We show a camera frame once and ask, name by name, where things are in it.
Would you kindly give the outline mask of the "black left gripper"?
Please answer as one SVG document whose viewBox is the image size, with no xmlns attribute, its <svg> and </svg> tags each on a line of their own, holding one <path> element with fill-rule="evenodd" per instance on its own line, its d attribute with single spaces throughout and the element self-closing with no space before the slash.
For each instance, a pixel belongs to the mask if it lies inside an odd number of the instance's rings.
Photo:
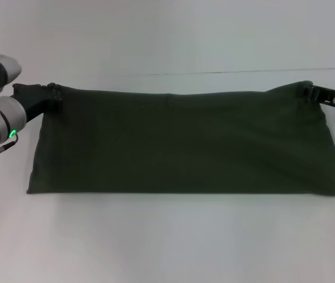
<svg viewBox="0 0 335 283">
<path fill-rule="evenodd" d="M 44 113 L 60 113 L 62 109 L 61 86 L 55 83 L 48 85 L 13 85 L 12 98 L 23 107 L 26 120 L 31 121 Z"/>
</svg>

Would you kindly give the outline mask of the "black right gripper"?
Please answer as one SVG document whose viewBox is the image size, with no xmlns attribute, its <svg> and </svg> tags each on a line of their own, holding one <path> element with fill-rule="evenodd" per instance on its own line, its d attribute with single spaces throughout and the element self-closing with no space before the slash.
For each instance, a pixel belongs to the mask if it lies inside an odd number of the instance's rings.
<svg viewBox="0 0 335 283">
<path fill-rule="evenodd" d="M 302 92 L 308 103 L 322 103 L 335 108 L 335 90 L 302 82 Z"/>
</svg>

